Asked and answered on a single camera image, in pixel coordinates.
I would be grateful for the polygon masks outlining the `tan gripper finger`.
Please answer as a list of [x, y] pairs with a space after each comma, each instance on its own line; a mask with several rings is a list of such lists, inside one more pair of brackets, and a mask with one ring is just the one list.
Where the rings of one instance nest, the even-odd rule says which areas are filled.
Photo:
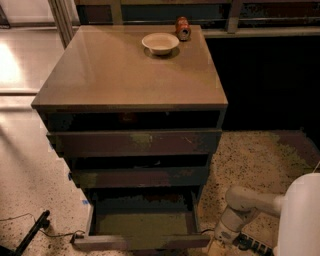
[[208, 247], [207, 256], [232, 256], [232, 250], [223, 242], [213, 240]]

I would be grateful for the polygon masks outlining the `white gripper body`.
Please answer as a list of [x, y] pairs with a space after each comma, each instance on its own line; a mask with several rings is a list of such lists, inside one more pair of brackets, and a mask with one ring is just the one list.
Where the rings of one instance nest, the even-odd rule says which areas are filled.
[[232, 244], [238, 236], [239, 232], [228, 229], [221, 221], [215, 226], [214, 237], [225, 244]]

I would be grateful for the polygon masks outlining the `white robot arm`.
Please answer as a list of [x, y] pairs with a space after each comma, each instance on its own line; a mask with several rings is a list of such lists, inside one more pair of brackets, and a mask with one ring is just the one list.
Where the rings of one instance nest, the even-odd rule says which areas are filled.
[[233, 186], [225, 199], [227, 206], [214, 228], [218, 241], [232, 244], [243, 227], [263, 212], [279, 217], [274, 256], [320, 256], [319, 173], [300, 176], [284, 195]]

